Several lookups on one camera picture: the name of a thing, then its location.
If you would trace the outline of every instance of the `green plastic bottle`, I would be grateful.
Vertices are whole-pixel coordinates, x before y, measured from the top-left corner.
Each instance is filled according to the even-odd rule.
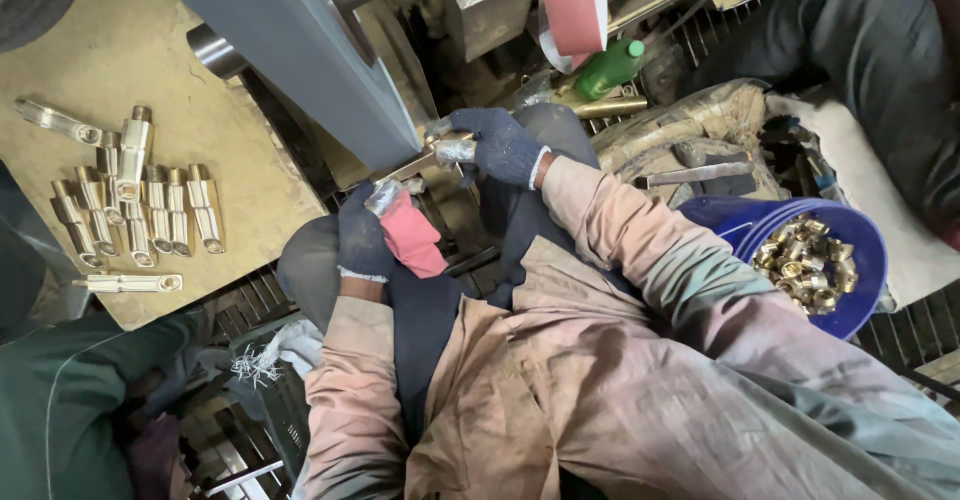
[[[600,101],[620,84],[637,77],[643,66],[643,42],[620,39],[594,54],[577,79],[577,92],[588,101]]]

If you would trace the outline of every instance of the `red cloth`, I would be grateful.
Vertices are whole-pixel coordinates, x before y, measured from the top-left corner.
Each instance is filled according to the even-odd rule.
[[[447,261],[437,248],[440,232],[414,207],[406,190],[380,217],[387,248],[417,277],[436,277],[447,269]]]

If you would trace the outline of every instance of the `green bottle cap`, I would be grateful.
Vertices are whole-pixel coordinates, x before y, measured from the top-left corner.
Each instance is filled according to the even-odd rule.
[[[643,55],[643,42],[639,40],[634,40],[627,46],[627,55],[633,59],[637,59]]]

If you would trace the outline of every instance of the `glove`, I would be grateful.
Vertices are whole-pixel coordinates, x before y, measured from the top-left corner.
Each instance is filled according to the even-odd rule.
[[[450,126],[473,133],[474,163],[503,183],[534,190],[537,167],[549,147],[540,145],[502,108],[468,108],[450,113]]]
[[[367,180],[340,208],[337,215],[340,224],[337,268],[342,277],[386,283],[394,274],[397,262],[394,253],[387,248],[380,219],[365,205],[373,193],[374,184]]]

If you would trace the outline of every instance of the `dark trousers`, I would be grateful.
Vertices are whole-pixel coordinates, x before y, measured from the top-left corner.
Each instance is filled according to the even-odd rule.
[[[590,139],[570,108],[539,104],[517,112],[514,117],[538,142],[555,152],[600,167]],[[521,260],[534,238],[543,236],[570,253],[574,252],[574,241],[567,230],[550,218],[538,190],[508,186],[494,179],[486,179],[478,187],[486,230],[503,240],[498,286],[486,299],[491,305],[509,310],[514,288],[526,279]],[[338,243],[336,215],[318,218],[291,237],[279,262],[283,291],[323,332],[330,325],[340,294]],[[605,275],[624,292],[633,291],[622,275]],[[446,275],[418,279],[402,265],[387,285],[387,298],[393,308],[397,398],[411,446],[424,433],[426,393],[450,339],[464,291],[462,285]]]
[[[825,72],[907,203],[935,230],[960,221],[954,72],[931,0],[770,0],[681,95],[737,78]]]

